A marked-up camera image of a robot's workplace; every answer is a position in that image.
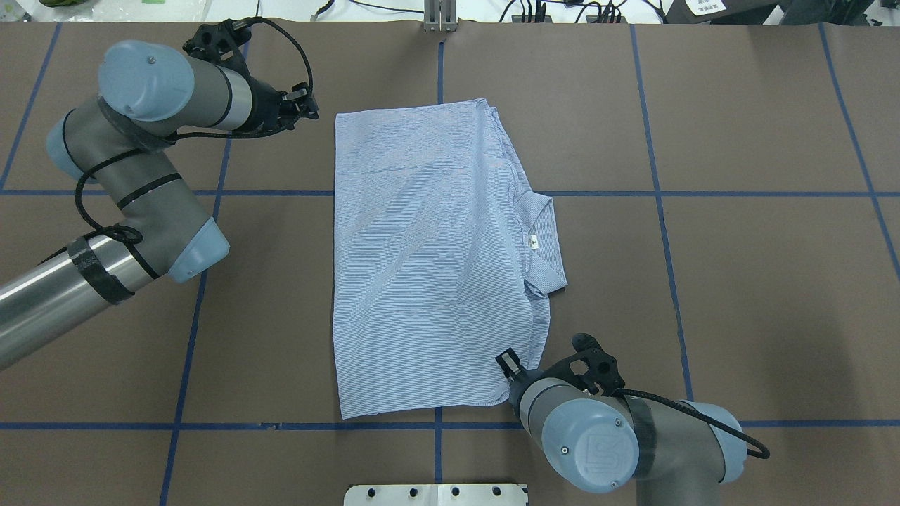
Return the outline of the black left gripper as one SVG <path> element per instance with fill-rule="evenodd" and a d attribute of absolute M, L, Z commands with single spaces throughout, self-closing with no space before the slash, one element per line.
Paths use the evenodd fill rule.
<path fill-rule="evenodd" d="M 318 119 L 319 107 L 309 83 L 299 83 L 290 92 L 250 78 L 252 106 L 245 120 L 247 134 L 277 134 L 293 129 L 299 119 Z"/>

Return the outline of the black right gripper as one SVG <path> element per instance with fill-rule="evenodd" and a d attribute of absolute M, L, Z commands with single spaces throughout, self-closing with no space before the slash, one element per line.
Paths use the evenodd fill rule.
<path fill-rule="evenodd" d="M 501 369 L 505 381 L 509 384 L 508 401 L 512 406 L 519 406 L 527 388 L 544 379 L 553 379 L 540 369 L 527 370 L 523 368 L 520 357 L 515 350 L 507 348 L 495 356 L 495 361 Z"/>

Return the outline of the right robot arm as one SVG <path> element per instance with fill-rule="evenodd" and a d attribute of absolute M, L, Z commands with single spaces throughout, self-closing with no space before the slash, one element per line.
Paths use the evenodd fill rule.
<path fill-rule="evenodd" d="M 604 494 L 634 483 L 639 505 L 719 505 L 748 458 L 769 457 L 728 410 L 627 388 L 592 336 L 573 349 L 544 370 L 514 349 L 496 358 L 518 422 L 573 486 Z"/>

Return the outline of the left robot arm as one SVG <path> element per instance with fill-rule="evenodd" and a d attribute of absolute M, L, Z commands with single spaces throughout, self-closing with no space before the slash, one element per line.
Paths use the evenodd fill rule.
<path fill-rule="evenodd" d="M 190 140 L 256 140 L 315 118 L 313 73 L 279 91 L 254 78 L 238 48 L 225 61 L 126 39 L 105 52 L 98 90 L 47 136 L 74 180 L 86 230 L 2 286 L 7 369 L 160 278 L 184 283 L 229 253 L 212 210 L 167 156 Z"/>

